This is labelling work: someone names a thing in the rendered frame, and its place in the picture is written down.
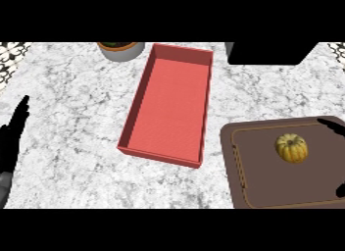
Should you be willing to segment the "black appliance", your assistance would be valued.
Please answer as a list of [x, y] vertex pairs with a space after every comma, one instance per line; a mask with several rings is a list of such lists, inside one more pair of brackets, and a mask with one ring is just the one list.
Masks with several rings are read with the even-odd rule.
[[308, 56], [315, 42], [226, 42], [229, 65], [294, 66]]

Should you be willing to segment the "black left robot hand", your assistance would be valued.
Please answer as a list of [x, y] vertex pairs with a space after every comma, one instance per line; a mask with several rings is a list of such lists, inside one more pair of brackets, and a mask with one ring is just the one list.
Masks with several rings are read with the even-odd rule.
[[30, 116], [30, 96], [25, 95], [13, 112], [10, 121], [0, 126], [0, 174], [12, 173], [19, 155], [19, 140]]

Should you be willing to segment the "grey plant pot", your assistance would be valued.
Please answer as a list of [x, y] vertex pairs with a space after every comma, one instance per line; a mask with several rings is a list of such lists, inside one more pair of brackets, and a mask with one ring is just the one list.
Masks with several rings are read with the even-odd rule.
[[98, 43], [104, 56], [114, 62], [133, 60], [145, 49], [143, 42], [115, 42], [115, 46], [105, 46]]

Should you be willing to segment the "yellow squash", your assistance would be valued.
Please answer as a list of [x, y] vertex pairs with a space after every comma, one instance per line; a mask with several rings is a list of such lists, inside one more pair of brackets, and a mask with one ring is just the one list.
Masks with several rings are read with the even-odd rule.
[[291, 164], [302, 163], [309, 156], [306, 141], [294, 133], [284, 133], [276, 137], [275, 151], [279, 158]]

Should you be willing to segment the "red cardboard box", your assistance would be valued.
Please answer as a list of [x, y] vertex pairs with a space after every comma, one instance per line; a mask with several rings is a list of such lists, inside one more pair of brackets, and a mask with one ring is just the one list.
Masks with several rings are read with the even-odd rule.
[[203, 163], [213, 52], [154, 44], [117, 149], [197, 168]]

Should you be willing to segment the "brown tray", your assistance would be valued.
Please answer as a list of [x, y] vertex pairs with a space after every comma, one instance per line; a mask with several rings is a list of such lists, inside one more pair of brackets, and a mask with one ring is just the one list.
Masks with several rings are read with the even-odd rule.
[[[299, 164], [285, 162], [275, 150], [285, 133], [308, 144]], [[316, 117], [228, 124], [220, 141], [235, 207], [345, 209], [345, 197], [336, 196], [345, 182], [345, 137]]]

